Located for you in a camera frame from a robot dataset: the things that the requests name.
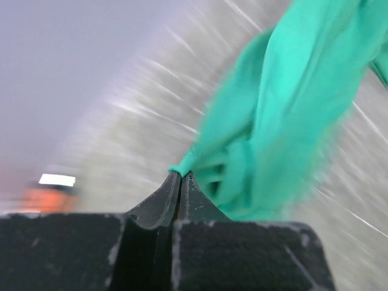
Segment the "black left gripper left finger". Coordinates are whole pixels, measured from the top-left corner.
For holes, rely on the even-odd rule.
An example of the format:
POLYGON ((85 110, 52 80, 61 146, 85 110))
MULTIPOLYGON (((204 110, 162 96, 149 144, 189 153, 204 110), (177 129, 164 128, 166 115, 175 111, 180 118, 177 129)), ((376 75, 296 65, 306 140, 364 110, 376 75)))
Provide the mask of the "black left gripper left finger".
POLYGON ((159 189, 126 213, 110 290, 170 290, 180 190, 181 175, 171 172, 159 189))

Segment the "green garment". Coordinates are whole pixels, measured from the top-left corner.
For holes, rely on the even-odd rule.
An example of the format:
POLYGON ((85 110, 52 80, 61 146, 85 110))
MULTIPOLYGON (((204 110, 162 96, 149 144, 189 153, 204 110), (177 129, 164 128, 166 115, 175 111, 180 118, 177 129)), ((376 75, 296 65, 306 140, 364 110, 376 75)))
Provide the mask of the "green garment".
POLYGON ((171 170, 192 172, 231 219, 277 219, 320 168, 367 69, 387 82, 386 1, 293 1, 239 55, 171 170))

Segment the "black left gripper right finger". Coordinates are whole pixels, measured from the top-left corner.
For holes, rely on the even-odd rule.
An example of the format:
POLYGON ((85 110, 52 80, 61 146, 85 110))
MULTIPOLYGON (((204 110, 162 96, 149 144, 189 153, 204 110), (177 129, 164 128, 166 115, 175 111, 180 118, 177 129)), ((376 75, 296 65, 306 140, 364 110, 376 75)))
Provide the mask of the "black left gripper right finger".
POLYGON ((182 179, 178 225, 214 226, 219 222, 230 219, 203 194, 193 173, 188 173, 182 179))

